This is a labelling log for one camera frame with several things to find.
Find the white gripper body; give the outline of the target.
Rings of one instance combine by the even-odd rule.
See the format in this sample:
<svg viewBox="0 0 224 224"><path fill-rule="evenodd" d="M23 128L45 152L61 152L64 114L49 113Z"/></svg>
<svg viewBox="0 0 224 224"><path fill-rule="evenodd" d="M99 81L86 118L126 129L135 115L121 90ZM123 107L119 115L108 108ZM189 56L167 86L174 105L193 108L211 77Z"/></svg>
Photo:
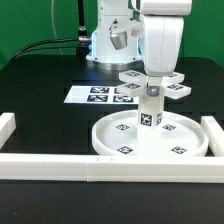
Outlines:
<svg viewBox="0 0 224 224"><path fill-rule="evenodd" d="M148 76L168 76L175 70L184 19L178 16L143 16L142 56Z"/></svg>

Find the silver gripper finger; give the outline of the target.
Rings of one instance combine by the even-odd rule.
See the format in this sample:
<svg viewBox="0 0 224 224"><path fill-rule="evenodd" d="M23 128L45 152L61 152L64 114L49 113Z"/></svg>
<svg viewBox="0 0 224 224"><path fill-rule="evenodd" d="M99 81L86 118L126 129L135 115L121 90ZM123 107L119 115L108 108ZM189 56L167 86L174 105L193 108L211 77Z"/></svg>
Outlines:
<svg viewBox="0 0 224 224"><path fill-rule="evenodd" d="M150 97L157 97L160 93L162 78L149 76L147 78L147 94Z"/></svg>

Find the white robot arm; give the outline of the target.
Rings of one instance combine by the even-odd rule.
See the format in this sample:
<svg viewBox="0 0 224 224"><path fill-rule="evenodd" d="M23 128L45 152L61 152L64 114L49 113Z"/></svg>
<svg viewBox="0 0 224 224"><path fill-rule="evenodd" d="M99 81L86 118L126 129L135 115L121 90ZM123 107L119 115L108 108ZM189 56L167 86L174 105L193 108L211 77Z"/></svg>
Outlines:
<svg viewBox="0 0 224 224"><path fill-rule="evenodd" d="M192 0L97 0L98 25L91 36L89 64L122 70L142 61L147 94L160 94L174 72Z"/></svg>

